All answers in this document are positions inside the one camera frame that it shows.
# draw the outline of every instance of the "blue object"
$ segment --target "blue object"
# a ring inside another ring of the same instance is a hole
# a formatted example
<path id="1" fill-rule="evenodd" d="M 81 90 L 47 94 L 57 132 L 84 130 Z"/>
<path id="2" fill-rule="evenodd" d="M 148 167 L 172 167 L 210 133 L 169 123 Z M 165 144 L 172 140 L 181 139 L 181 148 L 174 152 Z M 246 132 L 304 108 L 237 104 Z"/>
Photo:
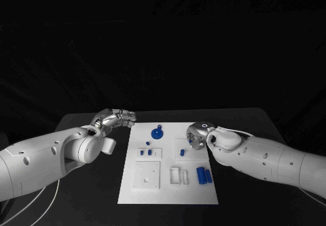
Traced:
<path id="1" fill-rule="evenodd" d="M 162 131 L 162 126 L 158 126 L 158 129 L 154 129 L 152 131 L 152 137 L 155 139 L 161 139 L 164 137 L 164 131 Z"/>
<path id="2" fill-rule="evenodd" d="M 198 167 L 198 181 L 201 185 L 208 183 L 204 167 Z"/>
<path id="3" fill-rule="evenodd" d="M 210 169 L 205 170 L 205 171 L 207 171 L 208 181 L 210 181 L 210 183 L 213 183 L 213 178 L 211 178 L 211 174 L 210 174 Z"/>

